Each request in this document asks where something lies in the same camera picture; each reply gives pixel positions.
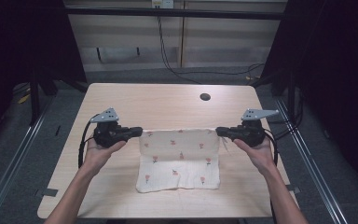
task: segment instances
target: person's right hand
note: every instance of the person's right hand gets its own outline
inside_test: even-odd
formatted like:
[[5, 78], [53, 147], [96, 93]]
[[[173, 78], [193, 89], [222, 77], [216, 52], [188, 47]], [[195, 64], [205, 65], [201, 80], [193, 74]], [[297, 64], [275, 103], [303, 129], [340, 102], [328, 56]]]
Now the person's right hand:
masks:
[[269, 169], [275, 167], [272, 159], [270, 141], [267, 137], [256, 147], [249, 147], [240, 139], [234, 139], [234, 143], [248, 154], [252, 164], [258, 169], [261, 175], [265, 175]]

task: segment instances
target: patterned cloth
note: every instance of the patterned cloth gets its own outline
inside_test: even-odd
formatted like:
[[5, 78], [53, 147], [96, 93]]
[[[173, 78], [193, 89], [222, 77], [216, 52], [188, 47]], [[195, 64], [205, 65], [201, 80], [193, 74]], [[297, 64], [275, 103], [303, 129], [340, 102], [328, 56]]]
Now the patterned cloth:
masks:
[[215, 130], [144, 131], [136, 189], [218, 189], [219, 137]]

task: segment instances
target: light wood tabletop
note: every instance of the light wood tabletop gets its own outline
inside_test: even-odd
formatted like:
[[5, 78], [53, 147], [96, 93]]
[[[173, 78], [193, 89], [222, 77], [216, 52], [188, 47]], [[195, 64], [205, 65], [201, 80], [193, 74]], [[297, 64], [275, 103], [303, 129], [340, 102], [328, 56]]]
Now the light wood tabletop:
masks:
[[[200, 99], [202, 93], [211, 96]], [[94, 115], [113, 107], [118, 123], [146, 130], [233, 127], [241, 124], [247, 108], [261, 109], [252, 87], [218, 85], [92, 84], [78, 111], [49, 189], [55, 197], [44, 196], [38, 215], [46, 218], [61, 199], [77, 171], [77, 154], [82, 133]], [[262, 119], [264, 128], [269, 126]], [[89, 126], [87, 136], [95, 124]], [[229, 139], [220, 141], [219, 189], [171, 189], [139, 193], [139, 139], [132, 138], [115, 152], [92, 180], [79, 217], [180, 218], [180, 217], [270, 217], [269, 193], [263, 176], [246, 153]], [[287, 174], [279, 161], [283, 180]]]

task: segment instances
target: forearm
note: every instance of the forearm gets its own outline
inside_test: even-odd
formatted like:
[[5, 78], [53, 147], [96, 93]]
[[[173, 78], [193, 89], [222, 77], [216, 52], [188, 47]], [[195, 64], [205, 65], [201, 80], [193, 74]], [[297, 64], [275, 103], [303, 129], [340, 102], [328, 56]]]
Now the forearm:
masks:
[[75, 223], [92, 178], [92, 172], [81, 167], [45, 223]]
[[285, 224], [308, 223], [287, 190], [278, 169], [276, 167], [269, 168], [264, 177], [267, 181], [277, 222]]

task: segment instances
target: hand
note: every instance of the hand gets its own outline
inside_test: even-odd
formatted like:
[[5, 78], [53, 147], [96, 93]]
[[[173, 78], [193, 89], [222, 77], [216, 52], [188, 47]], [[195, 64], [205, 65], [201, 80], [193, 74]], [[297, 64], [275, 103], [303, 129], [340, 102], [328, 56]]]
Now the hand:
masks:
[[248, 154], [252, 164], [258, 169], [261, 175], [265, 175], [270, 168], [275, 167], [272, 159], [270, 141], [267, 137], [256, 147], [249, 147], [240, 139], [234, 139], [234, 143]]
[[82, 167], [89, 168], [92, 175], [97, 175], [112, 156], [112, 153], [119, 151], [125, 145], [125, 141], [120, 141], [109, 148], [104, 148], [97, 145], [94, 138], [91, 138], [87, 143], [86, 158]]

